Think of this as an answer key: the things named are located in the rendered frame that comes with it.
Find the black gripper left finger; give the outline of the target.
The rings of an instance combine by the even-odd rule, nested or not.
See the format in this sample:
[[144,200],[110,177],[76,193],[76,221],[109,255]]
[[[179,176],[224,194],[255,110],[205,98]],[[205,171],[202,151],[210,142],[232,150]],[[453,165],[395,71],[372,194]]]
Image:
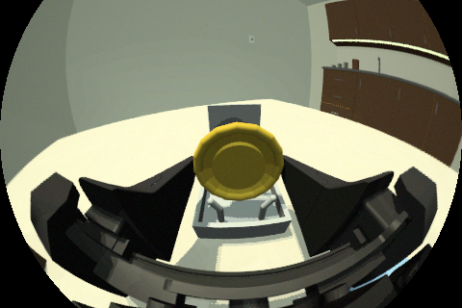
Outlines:
[[193,189],[193,155],[132,186],[80,177],[91,204],[126,219],[157,259],[170,262],[186,205]]

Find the grey dish rack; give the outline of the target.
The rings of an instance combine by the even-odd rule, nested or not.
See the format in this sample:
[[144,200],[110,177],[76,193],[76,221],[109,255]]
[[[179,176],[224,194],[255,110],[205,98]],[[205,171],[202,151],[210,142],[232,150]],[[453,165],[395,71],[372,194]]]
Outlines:
[[[234,122],[261,126],[261,104],[207,105],[209,132]],[[292,223],[276,184],[261,196],[223,200],[200,186],[192,228],[199,239],[245,239],[285,234]]]

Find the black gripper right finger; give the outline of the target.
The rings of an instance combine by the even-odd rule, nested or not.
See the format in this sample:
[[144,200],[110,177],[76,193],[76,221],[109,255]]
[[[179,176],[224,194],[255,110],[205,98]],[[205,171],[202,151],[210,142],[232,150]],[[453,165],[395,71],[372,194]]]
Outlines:
[[349,182],[284,155],[281,180],[294,208],[309,257],[328,250],[366,197],[390,186],[393,170]]

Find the light blue square mat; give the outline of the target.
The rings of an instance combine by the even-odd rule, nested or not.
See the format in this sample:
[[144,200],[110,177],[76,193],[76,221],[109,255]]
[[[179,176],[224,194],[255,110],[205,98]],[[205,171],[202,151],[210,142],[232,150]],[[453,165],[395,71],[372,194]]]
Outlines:
[[[377,278],[381,278],[382,276],[384,276],[384,274],[389,274],[389,276],[390,276],[390,274],[393,273],[393,270],[396,270],[398,267],[400,267],[400,265],[403,265],[403,263],[405,263],[405,262],[407,262],[407,261],[409,261],[408,258],[403,259],[403,262],[400,262],[400,263],[398,263],[396,266],[393,266],[392,269],[386,270],[385,273],[382,273],[382,274],[380,274],[380,276],[377,276],[377,277],[375,277],[373,280],[367,281],[366,284],[361,285],[362,288],[363,288],[363,286],[365,286],[365,285],[369,285],[370,282],[376,281]],[[388,276],[388,277],[389,277],[389,276]],[[359,289],[359,288],[361,288],[361,286],[357,286],[357,288]],[[357,288],[355,288],[355,289],[357,289]],[[351,288],[351,286],[349,286],[349,291],[350,291],[350,292],[351,292],[351,290],[355,290],[355,289],[354,289],[354,288]]]

